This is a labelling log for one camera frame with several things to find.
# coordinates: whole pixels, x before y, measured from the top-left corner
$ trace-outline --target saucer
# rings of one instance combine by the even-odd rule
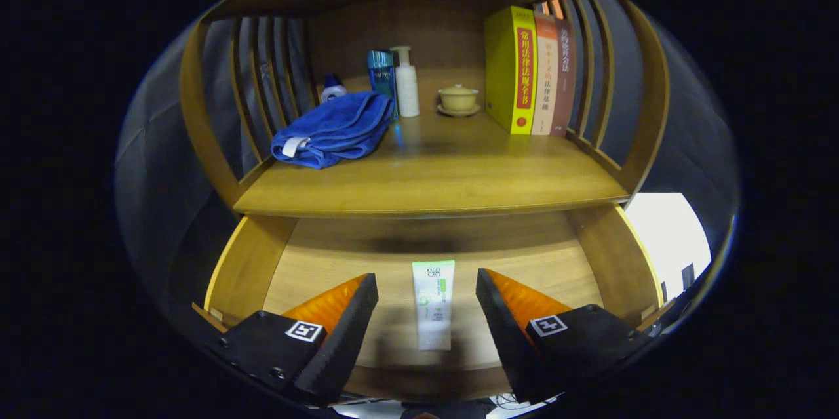
[[[442,112],[443,114],[448,114],[449,116],[453,117],[467,117],[471,116],[472,114],[480,111],[479,105],[474,105],[473,108],[467,109],[465,111],[449,111],[448,109],[444,108],[442,104],[437,105],[437,111]]]

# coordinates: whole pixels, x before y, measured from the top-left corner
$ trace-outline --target screw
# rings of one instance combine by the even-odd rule
[[[285,371],[279,367],[271,367],[271,376],[277,380],[285,380]]]

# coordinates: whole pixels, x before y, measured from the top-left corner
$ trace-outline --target red label on book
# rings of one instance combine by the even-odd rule
[[[533,33],[526,28],[516,30],[518,37],[518,100],[516,108],[530,109],[533,103],[530,102],[530,91],[536,80],[533,76]]]

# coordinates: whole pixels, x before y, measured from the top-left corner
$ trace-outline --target wooden shelf board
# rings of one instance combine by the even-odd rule
[[[452,350],[416,349],[411,262],[455,260]],[[475,296],[477,269],[494,269],[572,308],[602,306],[566,213],[424,220],[300,219],[273,275],[264,309],[282,313],[361,273],[380,300],[348,391],[459,398],[509,391]],[[462,381],[481,377],[474,388]]]
[[[575,144],[511,136],[484,112],[425,112],[391,126],[363,159],[324,169],[274,162],[237,212],[302,218],[428,218],[541,212],[625,201],[629,193]]]

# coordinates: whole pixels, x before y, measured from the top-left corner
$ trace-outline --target blue towel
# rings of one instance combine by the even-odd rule
[[[393,106],[390,96],[372,92],[327,100],[279,131],[271,141],[271,153],[278,160],[316,169],[340,159],[360,159],[381,140]]]

